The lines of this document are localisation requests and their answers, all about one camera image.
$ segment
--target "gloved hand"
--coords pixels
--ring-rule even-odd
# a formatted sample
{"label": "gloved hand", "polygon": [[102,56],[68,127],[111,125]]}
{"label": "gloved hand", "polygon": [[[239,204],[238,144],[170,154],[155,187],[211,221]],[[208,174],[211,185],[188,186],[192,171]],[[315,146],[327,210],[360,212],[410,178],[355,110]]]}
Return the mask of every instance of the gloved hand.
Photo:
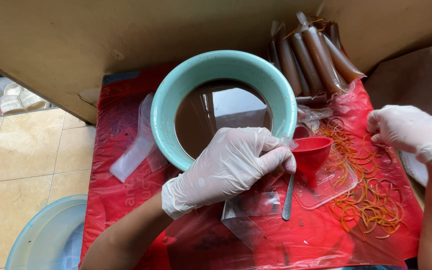
{"label": "gloved hand", "polygon": [[432,160],[432,116],[414,106],[386,105],[368,115],[374,143],[386,143],[416,154],[421,163]]}
{"label": "gloved hand", "polygon": [[[261,151],[268,151],[260,156]],[[296,172],[296,160],[266,128],[221,128],[189,169],[161,191],[162,208],[173,219],[248,190],[279,164]]]}

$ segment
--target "brown liquid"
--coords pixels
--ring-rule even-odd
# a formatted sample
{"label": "brown liquid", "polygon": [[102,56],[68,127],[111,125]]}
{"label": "brown liquid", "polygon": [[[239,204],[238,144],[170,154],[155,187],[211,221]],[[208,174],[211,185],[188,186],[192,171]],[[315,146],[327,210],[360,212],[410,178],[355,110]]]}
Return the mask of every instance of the brown liquid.
{"label": "brown liquid", "polygon": [[222,127],[273,128],[273,114],[252,86],[232,79],[205,82],[192,89],[176,111],[176,137],[196,159]]}

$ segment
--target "red plastic sheet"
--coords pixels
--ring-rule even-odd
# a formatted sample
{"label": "red plastic sheet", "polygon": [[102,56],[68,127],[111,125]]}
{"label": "red plastic sheet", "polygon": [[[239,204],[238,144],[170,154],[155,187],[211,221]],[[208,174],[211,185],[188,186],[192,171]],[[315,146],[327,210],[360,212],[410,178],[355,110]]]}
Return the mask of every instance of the red plastic sheet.
{"label": "red plastic sheet", "polygon": [[[174,66],[143,70],[134,79],[101,89],[81,260],[105,228],[158,193],[165,181],[179,173],[172,165],[151,172],[146,161],[125,183],[109,172],[111,164],[136,138],[139,103],[149,92],[156,91]],[[361,150],[367,133],[366,117],[373,109],[363,84],[357,81],[353,91],[337,97],[329,106],[345,121],[345,130],[356,137],[354,147]],[[392,153],[393,166],[380,170],[377,177],[389,178],[401,187],[408,230],[401,227],[386,239],[375,238],[384,235],[375,230],[362,242],[360,231],[355,227],[346,233],[327,205],[307,211],[294,199],[289,221],[281,215],[251,217],[265,231],[264,239],[251,251],[221,222],[224,203],[218,203],[174,221],[151,244],[135,269],[327,269],[367,264],[405,269],[404,259],[417,256],[423,212],[393,150]],[[273,185],[280,201],[285,200],[286,188],[283,178]]]}

